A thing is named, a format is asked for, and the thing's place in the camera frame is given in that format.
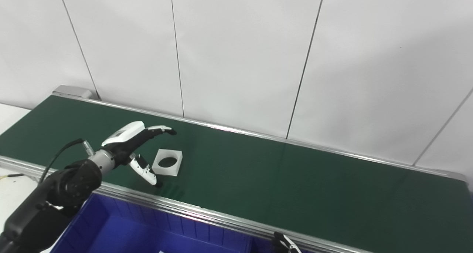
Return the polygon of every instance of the blue plastic bin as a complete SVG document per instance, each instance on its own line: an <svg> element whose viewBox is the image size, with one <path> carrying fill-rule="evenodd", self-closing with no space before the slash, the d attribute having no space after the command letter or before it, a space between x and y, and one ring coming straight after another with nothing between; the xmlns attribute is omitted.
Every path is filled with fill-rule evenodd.
<svg viewBox="0 0 473 253"><path fill-rule="evenodd" d="M242 233L93 194L51 252L249 253L251 245Z"/></svg>

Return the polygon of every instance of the robotic arm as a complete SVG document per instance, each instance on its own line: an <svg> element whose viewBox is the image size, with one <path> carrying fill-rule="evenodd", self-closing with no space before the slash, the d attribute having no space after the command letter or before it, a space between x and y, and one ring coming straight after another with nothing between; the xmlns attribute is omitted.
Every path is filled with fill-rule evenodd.
<svg viewBox="0 0 473 253"><path fill-rule="evenodd" d="M88 159L52 173L5 222L0 253L39 253L52 246L92 191L100 187L102 176L120 165L130 164L148 182L160 187L149 165L133 152L163 133L176 135L164 125L145 128L142 121L129 123L108 137L97 152L88 149Z"/></svg>

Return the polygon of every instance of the white table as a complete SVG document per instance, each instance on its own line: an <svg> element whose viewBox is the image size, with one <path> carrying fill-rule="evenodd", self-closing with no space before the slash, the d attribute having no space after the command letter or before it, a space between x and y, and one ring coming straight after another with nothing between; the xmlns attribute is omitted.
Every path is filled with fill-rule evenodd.
<svg viewBox="0 0 473 253"><path fill-rule="evenodd" d="M0 103L0 134L20 120L30 110ZM17 173L0 167L0 176ZM7 218L33 191L37 183L26 176L10 177L0 180L0 231Z"/></svg>

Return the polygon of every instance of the circular hole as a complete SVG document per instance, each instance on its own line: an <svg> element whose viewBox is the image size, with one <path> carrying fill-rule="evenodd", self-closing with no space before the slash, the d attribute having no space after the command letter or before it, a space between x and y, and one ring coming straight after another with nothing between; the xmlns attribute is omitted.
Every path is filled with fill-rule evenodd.
<svg viewBox="0 0 473 253"><path fill-rule="evenodd" d="M176 158L167 157L167 158L164 158L164 159L160 160L157 165L159 165L160 167L163 167L163 168L167 168L167 167L173 166L174 164L176 164L176 162L177 162Z"/></svg>

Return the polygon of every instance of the white wall panel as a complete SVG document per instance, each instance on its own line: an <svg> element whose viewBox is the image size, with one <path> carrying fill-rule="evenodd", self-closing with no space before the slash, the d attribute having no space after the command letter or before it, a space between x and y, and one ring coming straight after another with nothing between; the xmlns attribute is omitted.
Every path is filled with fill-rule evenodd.
<svg viewBox="0 0 473 253"><path fill-rule="evenodd" d="M25 95L21 84L11 72L8 65L0 55L0 102L15 104L24 108L32 108L34 104Z"/></svg>
<svg viewBox="0 0 473 253"><path fill-rule="evenodd" d="M473 191L473 98L470 96L416 166L465 175Z"/></svg>
<svg viewBox="0 0 473 253"><path fill-rule="evenodd" d="M1 81L14 86L2 101L31 108L61 84L94 90L61 0L0 0L0 23Z"/></svg>
<svg viewBox="0 0 473 253"><path fill-rule="evenodd" d="M187 118L286 136L320 0L173 0Z"/></svg>
<svg viewBox="0 0 473 253"><path fill-rule="evenodd" d="M324 0L289 138L410 163L473 86L472 0Z"/></svg>
<svg viewBox="0 0 473 253"><path fill-rule="evenodd" d="M182 115L171 0L64 0L103 100Z"/></svg>

